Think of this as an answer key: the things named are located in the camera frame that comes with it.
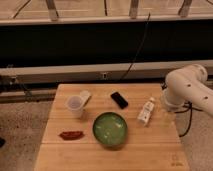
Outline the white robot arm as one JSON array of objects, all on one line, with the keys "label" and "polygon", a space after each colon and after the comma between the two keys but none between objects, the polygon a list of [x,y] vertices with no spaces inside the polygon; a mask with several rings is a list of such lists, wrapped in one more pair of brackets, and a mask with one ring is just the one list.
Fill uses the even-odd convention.
[{"label": "white robot arm", "polygon": [[213,90],[205,85],[207,77],[207,70],[199,64],[169,72],[161,96],[166,110],[176,111],[185,101],[189,101],[213,117]]}]

